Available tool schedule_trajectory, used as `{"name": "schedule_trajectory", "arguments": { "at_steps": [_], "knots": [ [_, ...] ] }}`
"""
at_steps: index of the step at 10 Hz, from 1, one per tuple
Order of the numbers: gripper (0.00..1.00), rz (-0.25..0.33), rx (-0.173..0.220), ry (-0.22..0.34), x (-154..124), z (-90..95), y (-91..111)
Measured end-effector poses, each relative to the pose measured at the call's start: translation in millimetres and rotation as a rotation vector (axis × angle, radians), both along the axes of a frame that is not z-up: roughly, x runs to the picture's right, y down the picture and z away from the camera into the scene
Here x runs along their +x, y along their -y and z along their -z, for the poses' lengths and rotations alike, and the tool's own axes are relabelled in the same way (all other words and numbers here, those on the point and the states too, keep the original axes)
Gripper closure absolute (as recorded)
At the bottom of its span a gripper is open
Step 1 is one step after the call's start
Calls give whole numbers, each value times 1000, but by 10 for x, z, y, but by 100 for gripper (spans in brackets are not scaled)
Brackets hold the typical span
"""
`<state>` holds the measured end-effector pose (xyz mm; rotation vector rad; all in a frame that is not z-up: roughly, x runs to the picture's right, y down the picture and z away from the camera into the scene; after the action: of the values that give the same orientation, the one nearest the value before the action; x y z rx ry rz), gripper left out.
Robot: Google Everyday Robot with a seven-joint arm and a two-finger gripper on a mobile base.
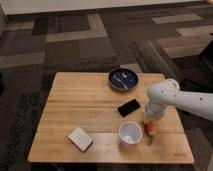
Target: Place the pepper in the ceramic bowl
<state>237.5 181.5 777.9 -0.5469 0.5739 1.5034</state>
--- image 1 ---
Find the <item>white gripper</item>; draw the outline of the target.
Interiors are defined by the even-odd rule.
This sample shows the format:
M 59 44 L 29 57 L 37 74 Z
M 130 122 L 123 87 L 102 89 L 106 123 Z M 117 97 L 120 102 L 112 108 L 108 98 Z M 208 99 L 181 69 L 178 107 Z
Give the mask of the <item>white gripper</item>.
M 159 119 L 165 114 L 165 109 L 157 107 L 152 109 L 149 104 L 145 106 L 145 115 L 143 116 L 142 123 L 144 127 L 147 126 L 149 119 L 154 120 L 155 129 L 158 130 Z

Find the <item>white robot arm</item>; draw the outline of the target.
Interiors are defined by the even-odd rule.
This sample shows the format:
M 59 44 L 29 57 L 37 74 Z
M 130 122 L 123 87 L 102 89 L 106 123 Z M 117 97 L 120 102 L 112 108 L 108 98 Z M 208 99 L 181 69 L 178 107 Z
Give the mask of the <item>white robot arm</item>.
M 181 91 L 174 79 L 166 79 L 147 89 L 148 103 L 144 108 L 144 124 L 158 120 L 168 106 L 213 121 L 213 93 Z

